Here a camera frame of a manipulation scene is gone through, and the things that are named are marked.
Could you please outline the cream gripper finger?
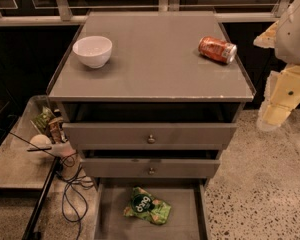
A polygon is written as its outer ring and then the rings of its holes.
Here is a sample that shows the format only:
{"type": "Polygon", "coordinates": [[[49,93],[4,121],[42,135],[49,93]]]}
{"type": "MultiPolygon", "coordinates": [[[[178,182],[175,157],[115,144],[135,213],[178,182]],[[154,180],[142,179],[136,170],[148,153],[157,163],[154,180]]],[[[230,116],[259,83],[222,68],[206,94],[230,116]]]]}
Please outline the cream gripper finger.
{"type": "Polygon", "coordinates": [[[279,128],[300,104],[300,65],[288,64],[281,72],[271,71],[267,78],[257,119],[262,131],[279,128]]]}
{"type": "Polygon", "coordinates": [[[277,27],[278,22],[274,22],[262,34],[254,39],[253,44],[264,49],[274,48],[276,43],[277,27]]]}

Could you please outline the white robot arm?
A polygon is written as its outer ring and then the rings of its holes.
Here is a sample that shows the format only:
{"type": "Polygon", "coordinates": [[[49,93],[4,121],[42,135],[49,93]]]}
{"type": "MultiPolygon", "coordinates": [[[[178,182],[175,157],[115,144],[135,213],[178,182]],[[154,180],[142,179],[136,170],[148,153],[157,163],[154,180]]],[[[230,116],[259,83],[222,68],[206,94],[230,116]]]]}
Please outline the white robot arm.
{"type": "Polygon", "coordinates": [[[272,131],[300,104],[300,0],[294,0],[280,19],[257,36],[253,44],[273,48],[275,56],[286,63],[281,72],[270,72],[258,112],[257,127],[272,131]]]}

